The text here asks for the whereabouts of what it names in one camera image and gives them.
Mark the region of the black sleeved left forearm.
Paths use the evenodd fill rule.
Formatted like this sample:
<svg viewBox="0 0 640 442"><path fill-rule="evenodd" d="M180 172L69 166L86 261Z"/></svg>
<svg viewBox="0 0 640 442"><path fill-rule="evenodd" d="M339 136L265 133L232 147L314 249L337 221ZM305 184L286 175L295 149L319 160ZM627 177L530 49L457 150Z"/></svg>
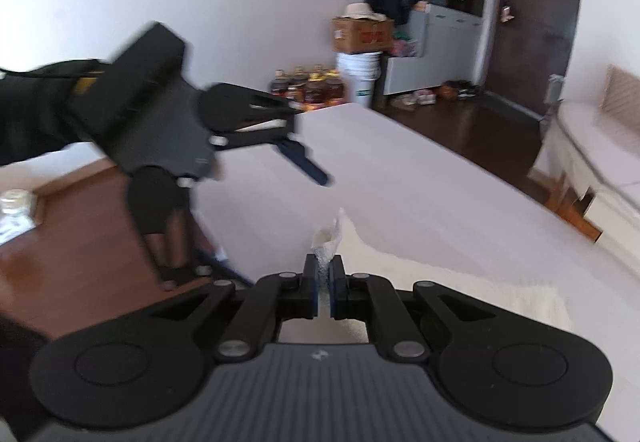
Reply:
<svg viewBox="0 0 640 442"><path fill-rule="evenodd" d="M103 64L73 60L44 65L1 79L1 165L64 150L85 138L70 120L68 101L78 82Z"/></svg>

